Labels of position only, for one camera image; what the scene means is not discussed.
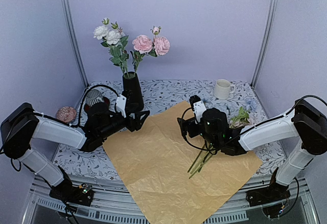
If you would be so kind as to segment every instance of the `white flower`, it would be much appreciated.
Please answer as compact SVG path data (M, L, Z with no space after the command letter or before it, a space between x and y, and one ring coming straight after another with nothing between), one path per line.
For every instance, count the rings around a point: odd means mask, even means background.
M109 32L108 27L106 26L98 26L96 27L96 29L94 30L93 34L94 37L93 38L97 38L98 40L102 39L102 37L105 37Z
M117 44L122 38L122 34L118 30L109 31L105 36L108 45Z

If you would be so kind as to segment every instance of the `pink rose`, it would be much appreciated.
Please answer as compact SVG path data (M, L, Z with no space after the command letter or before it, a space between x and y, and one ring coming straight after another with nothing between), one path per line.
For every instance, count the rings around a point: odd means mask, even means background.
M140 35L133 40L134 49L139 51L140 54L149 53L152 50L152 40L145 36Z
M164 36L157 36L154 40L154 49L157 55L165 55L168 53L170 43Z

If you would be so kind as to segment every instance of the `kraft paper sheet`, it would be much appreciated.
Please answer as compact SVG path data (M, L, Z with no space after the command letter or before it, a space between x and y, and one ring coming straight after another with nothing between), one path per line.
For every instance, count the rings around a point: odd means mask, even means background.
M131 196L150 224L200 224L214 214L256 172L262 161L245 155L218 153L200 173L187 173L199 151L181 136L177 117L183 101L148 117L141 130L110 136L103 147ZM188 111L185 118L193 116ZM189 141L199 147L203 138Z

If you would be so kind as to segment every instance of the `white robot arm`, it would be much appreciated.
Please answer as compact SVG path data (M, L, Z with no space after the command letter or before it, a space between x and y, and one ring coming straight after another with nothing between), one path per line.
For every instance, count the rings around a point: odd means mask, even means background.
M129 104L127 100L123 95L118 96L115 113L109 110L105 102L94 104L86 112L88 118L83 127L72 127L37 113L30 104L24 103L1 124L3 146L0 154L4 153L11 159L19 160L43 177L52 188L51 197L90 206L93 197L91 186L73 186L64 170L35 150L30 145L30 140L44 139L85 152L94 151L107 137L122 128L134 131L142 127L150 112L135 112L137 105Z
M191 97L190 104L194 117L178 118L184 139L188 142L187 134L191 138L201 135L214 151L221 150L227 155L241 155L267 143L299 137L287 160L273 173L269 187L247 192L251 206L290 197L288 186L292 180L316 155L327 151L326 116L303 98L275 118L238 129L229 128L226 114L216 108L206 109L199 97Z

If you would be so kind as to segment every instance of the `small pink object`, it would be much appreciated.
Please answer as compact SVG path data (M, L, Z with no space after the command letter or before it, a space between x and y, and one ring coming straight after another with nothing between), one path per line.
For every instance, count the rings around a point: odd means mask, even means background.
M69 123L76 117L76 110L70 106L64 106L59 109L56 114L56 118L62 122Z

